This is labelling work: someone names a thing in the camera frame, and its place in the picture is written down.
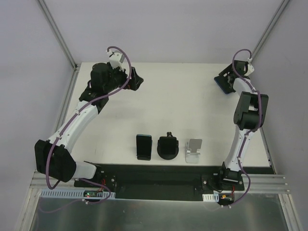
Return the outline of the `right aluminium frame post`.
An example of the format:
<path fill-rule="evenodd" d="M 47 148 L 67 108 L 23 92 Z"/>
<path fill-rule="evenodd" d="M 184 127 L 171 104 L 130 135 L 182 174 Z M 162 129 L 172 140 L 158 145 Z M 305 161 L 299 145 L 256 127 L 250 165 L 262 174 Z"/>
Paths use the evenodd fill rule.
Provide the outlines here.
<path fill-rule="evenodd" d="M 256 46 L 254 47 L 253 51 L 251 52 L 250 58 L 248 58 L 248 62 L 252 63 L 256 57 L 259 55 L 260 51 L 266 44 L 268 38 L 270 37 L 271 33 L 274 31 L 278 21 L 280 20 L 283 13 L 286 11 L 288 6 L 290 5 L 291 0 L 282 0 L 276 9 L 274 15 L 270 19 L 268 25 L 266 26 L 264 32 L 262 33 L 260 39 L 258 40 Z"/>

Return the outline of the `aluminium frame post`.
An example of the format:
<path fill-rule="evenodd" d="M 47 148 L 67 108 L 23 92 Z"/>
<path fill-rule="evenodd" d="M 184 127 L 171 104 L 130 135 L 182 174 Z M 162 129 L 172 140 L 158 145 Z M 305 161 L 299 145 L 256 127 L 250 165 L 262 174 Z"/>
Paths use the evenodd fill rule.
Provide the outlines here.
<path fill-rule="evenodd" d="M 73 58 L 72 53 L 70 52 L 70 49 L 65 41 L 65 39 L 62 36 L 62 33 L 51 13 L 51 11 L 49 10 L 49 7 L 46 3 L 45 0 L 36 0 L 36 3 L 38 4 L 40 10 L 42 11 L 52 33 L 54 34 L 58 45 L 60 46 L 60 48 L 62 49 L 66 59 L 68 60 L 70 66 L 73 68 L 73 70 L 76 70 L 78 65 L 75 61 L 75 59 Z"/>
<path fill-rule="evenodd" d="M 270 37 L 271 33 L 274 31 L 278 21 L 280 20 L 283 13 L 286 11 L 288 6 L 290 5 L 291 0 L 282 0 L 276 9 L 274 15 L 270 19 L 268 25 L 266 26 L 264 32 L 262 33 L 260 39 L 258 40 L 256 46 L 254 47 L 253 51 L 251 52 L 250 58 L 248 58 L 248 62 L 252 63 L 256 57 L 259 55 L 260 51 L 266 44 L 268 38 Z"/>

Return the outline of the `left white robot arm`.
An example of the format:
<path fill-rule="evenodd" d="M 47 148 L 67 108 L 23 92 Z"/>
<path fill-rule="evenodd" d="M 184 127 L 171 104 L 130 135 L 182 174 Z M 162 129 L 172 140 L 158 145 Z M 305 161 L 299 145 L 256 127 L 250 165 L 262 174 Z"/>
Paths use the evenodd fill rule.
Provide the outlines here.
<path fill-rule="evenodd" d="M 143 83 L 135 67 L 130 75 L 110 63 L 96 63 L 92 67 L 90 80 L 78 99 L 72 115 L 47 140 L 35 144 L 37 171 L 58 181 L 68 182 L 72 178 L 84 178 L 91 187 L 101 184 L 102 176 L 97 166 L 90 162 L 75 161 L 73 147 L 86 126 L 99 115 L 107 104 L 113 90 L 136 91 Z"/>

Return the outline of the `black folding phone stand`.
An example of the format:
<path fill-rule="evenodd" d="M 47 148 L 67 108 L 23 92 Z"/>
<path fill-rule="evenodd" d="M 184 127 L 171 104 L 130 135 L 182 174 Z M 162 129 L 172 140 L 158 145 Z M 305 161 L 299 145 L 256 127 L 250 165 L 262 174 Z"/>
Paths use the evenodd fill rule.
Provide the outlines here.
<path fill-rule="evenodd" d="M 143 161 L 150 161 L 151 160 L 151 154 L 138 154 L 137 159 L 143 160 Z"/>

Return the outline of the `left aluminium frame post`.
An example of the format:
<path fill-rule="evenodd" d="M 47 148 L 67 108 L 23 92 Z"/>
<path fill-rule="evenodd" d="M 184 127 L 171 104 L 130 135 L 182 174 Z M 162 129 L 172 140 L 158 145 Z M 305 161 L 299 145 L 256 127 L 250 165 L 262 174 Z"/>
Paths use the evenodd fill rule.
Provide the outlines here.
<path fill-rule="evenodd" d="M 68 60 L 70 66 L 73 68 L 73 70 L 76 70 L 78 65 L 75 61 L 75 59 L 73 58 L 72 53 L 70 52 L 70 49 L 65 41 L 65 39 L 62 36 L 62 33 L 51 13 L 51 11 L 49 10 L 49 7 L 46 3 L 45 0 L 36 0 L 36 3 L 38 4 L 40 10 L 42 11 L 52 33 L 54 34 L 58 45 L 60 46 L 60 48 L 62 49 L 66 59 Z"/>

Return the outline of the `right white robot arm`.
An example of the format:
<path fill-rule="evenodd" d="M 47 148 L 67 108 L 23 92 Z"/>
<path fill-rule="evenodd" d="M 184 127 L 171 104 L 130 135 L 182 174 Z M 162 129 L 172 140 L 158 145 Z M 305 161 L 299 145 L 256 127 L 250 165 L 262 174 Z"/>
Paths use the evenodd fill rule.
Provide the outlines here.
<path fill-rule="evenodd" d="M 235 135 L 231 149 L 217 177 L 218 190 L 229 190 L 243 181 L 243 160 L 253 135 L 263 126 L 269 96 L 260 93 L 249 75 L 254 67 L 248 61 L 233 60 L 214 78 L 225 94 L 238 93 L 233 122 Z"/>

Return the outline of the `silver metal phone stand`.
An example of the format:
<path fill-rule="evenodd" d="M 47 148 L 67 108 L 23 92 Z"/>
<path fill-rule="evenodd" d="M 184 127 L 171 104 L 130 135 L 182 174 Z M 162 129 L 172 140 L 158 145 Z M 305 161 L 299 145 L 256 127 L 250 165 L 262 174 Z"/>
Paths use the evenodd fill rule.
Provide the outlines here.
<path fill-rule="evenodd" d="M 198 164 L 202 139 L 189 139 L 185 146 L 185 161 L 188 164 Z"/>

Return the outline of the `teal edged black phone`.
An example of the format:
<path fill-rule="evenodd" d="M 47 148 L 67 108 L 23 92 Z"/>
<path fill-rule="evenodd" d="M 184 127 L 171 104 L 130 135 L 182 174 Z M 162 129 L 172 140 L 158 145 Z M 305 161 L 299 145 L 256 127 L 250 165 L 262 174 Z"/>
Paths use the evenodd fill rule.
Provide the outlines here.
<path fill-rule="evenodd" d="M 152 154 L 152 136 L 137 134 L 136 135 L 136 153 L 138 154 Z"/>

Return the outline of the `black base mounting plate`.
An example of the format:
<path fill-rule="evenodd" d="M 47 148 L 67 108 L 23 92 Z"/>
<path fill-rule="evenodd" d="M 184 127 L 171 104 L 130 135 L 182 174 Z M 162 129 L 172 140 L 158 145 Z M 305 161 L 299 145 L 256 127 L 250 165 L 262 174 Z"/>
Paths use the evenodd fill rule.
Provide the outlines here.
<path fill-rule="evenodd" d="M 224 183 L 218 166 L 99 164 L 91 179 L 104 183 L 117 199 L 201 201 L 204 194 L 244 191 L 244 183 Z"/>

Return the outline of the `blue edged black phone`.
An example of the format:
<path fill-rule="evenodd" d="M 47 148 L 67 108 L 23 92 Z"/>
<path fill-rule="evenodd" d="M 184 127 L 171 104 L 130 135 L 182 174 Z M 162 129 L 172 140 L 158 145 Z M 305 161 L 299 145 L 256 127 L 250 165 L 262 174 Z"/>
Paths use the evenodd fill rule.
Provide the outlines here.
<path fill-rule="evenodd" d="M 214 81 L 218 84 L 218 86 L 221 88 L 221 90 L 225 94 L 230 94 L 230 93 L 235 92 L 235 90 L 229 84 L 227 77 L 217 76 L 217 77 L 214 77 Z"/>

